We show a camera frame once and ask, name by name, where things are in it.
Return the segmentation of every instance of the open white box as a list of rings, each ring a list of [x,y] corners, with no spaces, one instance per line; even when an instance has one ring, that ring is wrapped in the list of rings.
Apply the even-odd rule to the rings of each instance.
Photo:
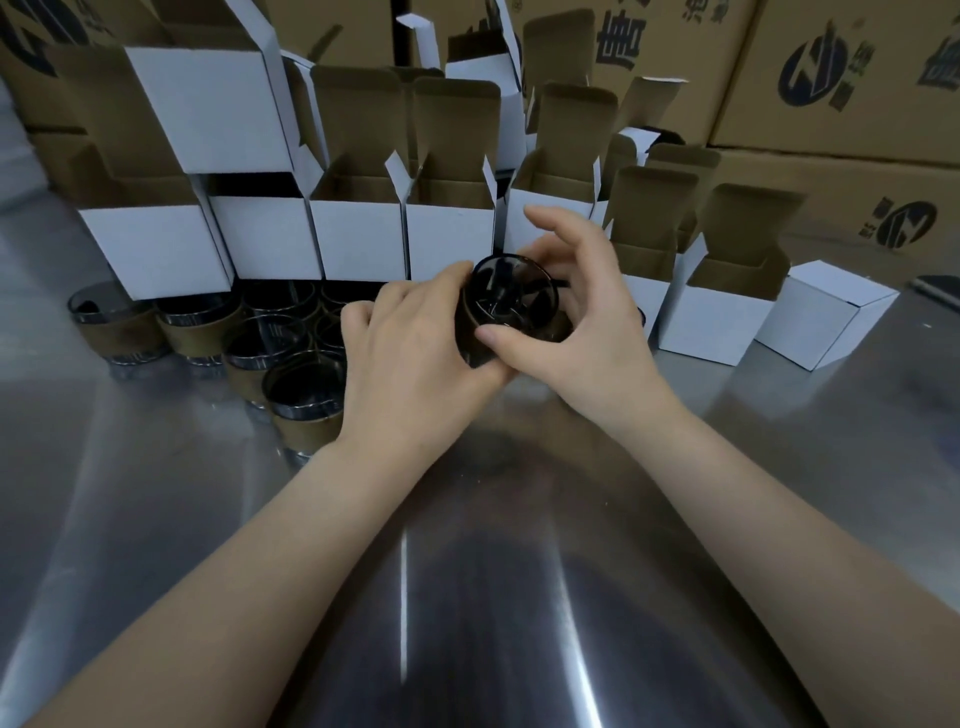
[[[330,165],[310,195],[324,273],[407,279],[404,208],[411,175],[400,79],[385,68],[311,72]]]
[[[324,277],[310,206],[293,174],[211,175],[208,191],[240,278]]]
[[[739,184],[713,189],[701,219],[707,254],[688,278],[674,278],[660,314],[661,349],[721,364],[740,361],[790,270],[777,241],[804,199]]]
[[[604,158],[603,180],[597,204],[593,206],[590,219],[597,225],[603,223],[610,203],[613,178],[624,167],[644,166],[655,144],[683,144],[676,133],[658,129],[667,108],[677,97],[684,79],[659,79],[650,76],[634,78],[613,123],[615,133]]]
[[[448,79],[492,81],[500,87],[500,132],[496,171],[516,169],[526,155],[526,119],[523,113],[522,66],[510,12],[504,0],[494,0],[501,27],[477,31],[448,40],[444,73]],[[396,19],[411,28],[417,38],[424,68],[440,67],[437,33],[428,19],[407,13]]]
[[[898,295],[822,260],[798,265],[756,340],[812,372],[853,353]]]
[[[493,252],[500,91],[485,81],[421,78],[414,118],[421,165],[407,202],[410,279]]]
[[[71,164],[81,217],[132,299],[229,291],[233,266],[198,178],[118,182],[93,146]]]
[[[625,167],[613,183],[607,235],[624,282],[643,312],[643,331],[653,331],[673,280],[677,227],[697,186],[696,175]]]
[[[525,205],[565,207],[589,218],[600,192],[600,157],[610,141],[616,94],[604,88],[546,84],[540,99],[537,148],[516,170],[507,192],[504,253],[542,235]]]
[[[590,85],[596,16],[590,8],[535,17],[523,24],[523,80],[530,91],[527,106],[527,152],[537,148],[543,86]]]
[[[273,27],[252,0],[156,0],[125,48],[184,172],[293,169],[300,133]],[[115,177],[127,177],[109,166]]]

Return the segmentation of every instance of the fingernail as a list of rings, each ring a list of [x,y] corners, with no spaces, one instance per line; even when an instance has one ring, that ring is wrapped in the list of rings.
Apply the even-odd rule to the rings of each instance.
[[[473,335],[487,346],[491,346],[493,340],[496,339],[496,332],[493,331],[493,327],[491,326],[482,326],[474,331]]]

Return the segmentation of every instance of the forearm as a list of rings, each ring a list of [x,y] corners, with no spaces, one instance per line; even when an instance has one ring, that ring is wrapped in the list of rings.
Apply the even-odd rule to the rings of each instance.
[[[336,444],[87,666],[32,728],[262,726],[333,596],[419,478]]]
[[[960,715],[960,618],[679,405],[618,439],[658,482],[835,726]]]

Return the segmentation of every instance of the right hand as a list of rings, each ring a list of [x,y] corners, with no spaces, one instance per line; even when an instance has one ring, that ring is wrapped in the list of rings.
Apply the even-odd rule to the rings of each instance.
[[[647,420],[653,422],[664,407],[679,407],[657,371],[607,236],[561,207],[528,205],[524,213],[548,233],[520,253],[552,277],[570,281],[570,288],[561,290],[561,300],[575,329],[560,344],[495,325],[478,328],[476,337],[509,366],[547,384],[614,439]]]

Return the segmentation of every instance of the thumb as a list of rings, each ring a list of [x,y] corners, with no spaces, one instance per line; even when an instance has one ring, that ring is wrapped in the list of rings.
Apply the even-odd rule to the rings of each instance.
[[[494,324],[478,328],[474,335],[510,367],[540,380],[544,380],[546,364],[551,359],[550,349],[557,346],[531,338],[515,328]]]

